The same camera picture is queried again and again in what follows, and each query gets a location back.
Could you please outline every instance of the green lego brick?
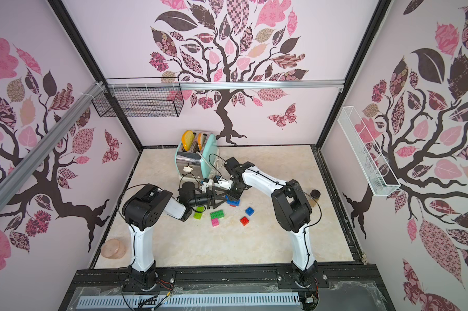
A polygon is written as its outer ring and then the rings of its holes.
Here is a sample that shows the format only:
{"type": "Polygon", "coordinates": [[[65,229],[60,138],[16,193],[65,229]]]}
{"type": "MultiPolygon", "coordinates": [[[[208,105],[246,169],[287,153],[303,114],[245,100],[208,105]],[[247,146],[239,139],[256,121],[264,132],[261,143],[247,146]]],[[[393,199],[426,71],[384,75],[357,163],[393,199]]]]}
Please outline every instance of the green lego brick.
{"type": "Polygon", "coordinates": [[[223,209],[214,211],[214,212],[210,213],[209,215],[210,215],[210,217],[211,217],[212,219],[214,219],[214,218],[222,218],[222,217],[224,216],[224,214],[223,214],[223,209]]]}
{"type": "MultiPolygon", "coordinates": [[[[196,208],[197,211],[205,211],[205,207],[198,207],[196,208]]],[[[196,218],[197,220],[201,219],[201,216],[203,215],[203,213],[194,213],[194,218],[196,218]]]]}

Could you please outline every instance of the black wire basket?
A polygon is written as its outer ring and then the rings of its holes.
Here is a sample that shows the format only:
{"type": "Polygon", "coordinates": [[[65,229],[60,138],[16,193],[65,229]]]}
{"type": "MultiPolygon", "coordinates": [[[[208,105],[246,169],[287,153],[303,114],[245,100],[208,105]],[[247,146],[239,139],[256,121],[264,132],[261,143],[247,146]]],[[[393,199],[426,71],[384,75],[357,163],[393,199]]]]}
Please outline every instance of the black wire basket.
{"type": "MultiPolygon", "coordinates": [[[[163,86],[146,84],[110,84],[107,89],[117,100],[127,117],[164,116],[179,117],[184,106],[180,83],[164,83],[163,86]]],[[[92,100],[100,117],[116,117],[108,98],[101,92],[92,100]]]]}

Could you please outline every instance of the marble floor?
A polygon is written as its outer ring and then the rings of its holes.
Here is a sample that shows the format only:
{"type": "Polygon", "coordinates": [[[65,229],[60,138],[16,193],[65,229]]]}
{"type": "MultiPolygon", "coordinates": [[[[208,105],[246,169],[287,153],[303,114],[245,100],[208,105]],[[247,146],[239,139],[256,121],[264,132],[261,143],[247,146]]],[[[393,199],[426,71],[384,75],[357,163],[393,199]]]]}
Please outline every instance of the marble floor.
{"type": "MultiPolygon", "coordinates": [[[[303,191],[321,192],[318,200],[322,208],[322,220],[308,229],[312,251],[317,261],[351,261],[350,250],[336,213],[326,191],[310,146],[220,147],[220,156],[234,156],[240,163],[250,161],[267,174],[282,180],[295,179],[303,191]]],[[[140,183],[152,183],[178,195],[179,176],[174,163],[175,149],[145,149],[130,181],[129,187],[140,183]]],[[[224,168],[222,174],[228,176],[224,168]]],[[[141,187],[129,189],[123,197],[126,202],[141,187]]],[[[311,222],[319,217],[316,204],[311,222]]],[[[212,227],[207,210],[200,220],[191,215],[185,222],[162,214],[154,227],[153,253],[157,267],[206,266],[288,263],[292,248],[288,233],[276,221],[272,200],[259,190],[244,191],[238,207],[224,203],[224,218],[220,225],[212,227]],[[243,227],[239,221],[252,207],[255,213],[249,224],[243,227]]],[[[116,238],[124,243],[127,252],[121,259],[100,256],[95,268],[119,268],[130,264],[130,233],[125,221],[117,215],[111,224],[107,239],[116,238]]]]}

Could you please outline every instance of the wall mural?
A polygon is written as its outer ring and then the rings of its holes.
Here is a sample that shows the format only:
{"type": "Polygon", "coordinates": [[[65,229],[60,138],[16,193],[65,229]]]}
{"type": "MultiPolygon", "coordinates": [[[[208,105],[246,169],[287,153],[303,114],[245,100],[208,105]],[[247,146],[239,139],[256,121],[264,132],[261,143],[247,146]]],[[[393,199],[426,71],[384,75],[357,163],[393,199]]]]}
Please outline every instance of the wall mural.
{"type": "MultiPolygon", "coordinates": [[[[421,2],[412,1],[417,6],[421,2]]],[[[417,70],[401,59],[389,87],[386,80],[373,86],[374,103],[362,111],[362,123],[355,128],[369,128],[372,137],[361,137],[367,149],[373,158],[382,152],[401,183],[386,200],[393,201],[396,213],[408,210],[406,233],[410,239],[418,236],[432,259],[464,286],[461,269],[462,262],[468,269],[468,213],[463,206],[453,208],[444,201],[468,200],[468,190],[460,190],[468,184],[468,6],[461,9],[465,13],[464,28],[438,24],[438,51],[413,51],[418,58],[417,70]],[[450,56],[448,62],[440,52],[450,56]],[[420,81],[422,89],[417,87],[420,81]],[[405,120],[406,114],[413,117],[405,120]],[[434,217],[436,223],[427,221],[426,215],[434,217]]],[[[379,170],[385,178],[390,174],[387,166],[379,170]]],[[[365,234],[363,213],[370,206],[369,189],[362,202],[345,197],[354,209],[352,214],[358,213],[365,234]]],[[[424,304],[422,310],[458,310],[437,295],[425,294],[410,265],[404,264],[408,280],[405,293],[412,303],[419,299],[424,304]]]]}
{"type": "MultiPolygon", "coordinates": [[[[71,84],[58,90],[52,73],[49,71],[42,75],[37,61],[30,54],[16,48],[18,57],[25,65],[17,68],[19,61],[10,52],[9,42],[0,38],[0,80],[16,78],[18,74],[24,77],[14,79],[5,89],[0,89],[0,183],[46,135],[48,124],[61,119],[56,111],[69,109],[75,100],[71,84]]],[[[109,218],[100,218],[108,200],[98,208],[91,209],[86,205],[65,202],[64,192],[61,190],[70,189],[69,180],[78,177],[69,167],[83,165],[90,160],[83,155],[93,141],[94,128],[87,128],[89,121],[90,108],[33,172],[36,183],[20,190],[8,203],[18,204],[18,209],[0,214],[0,218],[10,218],[7,226],[0,229],[0,270],[5,267],[4,258],[11,256],[9,244],[30,253],[30,240],[37,234],[47,232],[55,213],[57,218],[75,216],[87,221],[90,251],[95,226],[102,227],[109,218]]],[[[120,143],[107,131],[106,142],[109,150],[104,155],[101,154],[103,163],[118,159],[116,149],[120,143]]]]}
{"type": "MultiPolygon", "coordinates": [[[[175,76],[181,81],[189,82],[300,80],[308,72],[302,69],[274,72],[274,67],[294,68],[305,58],[305,54],[291,54],[299,40],[299,37],[291,37],[298,25],[294,10],[287,12],[291,0],[282,0],[281,3],[279,0],[250,0],[252,6],[256,3],[254,13],[258,6],[261,9],[256,22],[249,25],[248,0],[225,0],[227,13],[223,17],[220,13],[224,0],[191,0],[194,3],[187,2],[188,7],[184,0],[161,1],[176,9],[159,15],[155,26],[151,28],[154,41],[165,57],[154,52],[149,63],[163,72],[163,82],[172,82],[174,79],[170,77],[175,76]],[[166,33],[155,29],[154,27],[161,27],[159,21],[167,23],[176,31],[166,33]],[[280,22],[284,22],[284,25],[276,26],[280,22]],[[254,35],[253,30],[262,24],[270,28],[263,28],[254,35]],[[200,29],[200,26],[204,29],[197,30],[198,33],[193,36],[189,37],[190,33],[183,34],[200,29]],[[168,70],[172,63],[180,68],[178,73],[168,70]]],[[[233,129],[232,120],[225,109],[229,103],[235,107],[236,104],[246,105],[252,102],[262,107],[263,102],[275,101],[287,95],[281,89],[185,90],[182,93],[185,100],[191,99],[192,107],[196,104],[203,109],[216,106],[215,112],[224,125],[216,138],[225,137],[227,143],[233,145],[237,144],[231,138],[246,136],[233,129]]],[[[296,103],[293,103],[283,115],[267,117],[283,129],[288,123],[296,123],[295,111],[296,103]]]]}

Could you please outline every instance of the red lego brick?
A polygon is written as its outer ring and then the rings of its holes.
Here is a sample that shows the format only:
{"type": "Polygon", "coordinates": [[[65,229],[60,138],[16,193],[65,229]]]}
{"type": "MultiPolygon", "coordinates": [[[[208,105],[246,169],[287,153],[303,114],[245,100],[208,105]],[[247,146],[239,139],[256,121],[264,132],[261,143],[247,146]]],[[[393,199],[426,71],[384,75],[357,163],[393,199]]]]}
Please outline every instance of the red lego brick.
{"type": "Polygon", "coordinates": [[[241,223],[243,226],[246,226],[249,222],[248,218],[246,216],[244,216],[243,218],[241,218],[241,223]]]}

